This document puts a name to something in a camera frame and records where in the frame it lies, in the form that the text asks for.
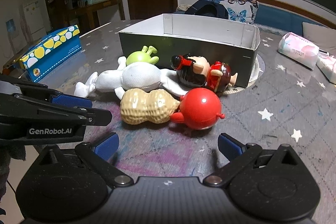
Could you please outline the grey gloved hand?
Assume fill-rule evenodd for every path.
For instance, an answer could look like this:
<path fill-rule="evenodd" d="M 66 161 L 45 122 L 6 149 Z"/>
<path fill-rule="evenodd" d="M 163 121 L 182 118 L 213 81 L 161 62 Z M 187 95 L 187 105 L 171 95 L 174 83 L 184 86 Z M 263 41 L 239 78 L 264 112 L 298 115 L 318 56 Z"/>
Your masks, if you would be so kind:
<path fill-rule="evenodd" d="M 6 182 L 10 173 L 11 159 L 23 160 L 26 159 L 26 150 L 23 145 L 1 145 L 0 148 L 0 199 L 6 193 Z"/>

